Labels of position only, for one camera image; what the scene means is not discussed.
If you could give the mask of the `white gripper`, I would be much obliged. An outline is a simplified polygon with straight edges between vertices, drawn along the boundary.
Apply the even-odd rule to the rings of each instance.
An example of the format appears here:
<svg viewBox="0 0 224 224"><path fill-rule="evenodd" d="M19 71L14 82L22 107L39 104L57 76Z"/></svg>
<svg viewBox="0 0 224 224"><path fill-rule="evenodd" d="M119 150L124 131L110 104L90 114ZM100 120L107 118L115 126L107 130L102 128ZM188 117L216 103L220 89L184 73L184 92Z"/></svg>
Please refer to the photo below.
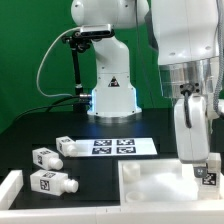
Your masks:
<svg viewBox="0 0 224 224"><path fill-rule="evenodd" d="M174 107L174 124L177 153L182 163L194 164L196 178L207 175L207 164L204 163L209 155L208 121L206 116L206 100L201 97L189 98L189 115L191 128L186 126L184 100L179 99Z"/></svg>

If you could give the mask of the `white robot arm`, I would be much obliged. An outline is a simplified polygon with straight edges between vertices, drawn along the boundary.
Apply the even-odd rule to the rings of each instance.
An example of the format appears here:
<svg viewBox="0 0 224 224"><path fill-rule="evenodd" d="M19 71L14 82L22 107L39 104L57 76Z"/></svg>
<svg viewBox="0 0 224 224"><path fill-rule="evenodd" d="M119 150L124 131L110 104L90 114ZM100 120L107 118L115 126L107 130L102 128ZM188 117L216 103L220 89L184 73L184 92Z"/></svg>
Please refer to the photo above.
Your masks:
<svg viewBox="0 0 224 224"><path fill-rule="evenodd" d="M130 82L130 58L145 62L112 33L145 24L158 52L162 94L176 101L174 126L179 160L194 175L207 175L209 123L222 116L223 0L73 0L79 37L93 45L96 86L88 114L101 119L141 112Z"/></svg>

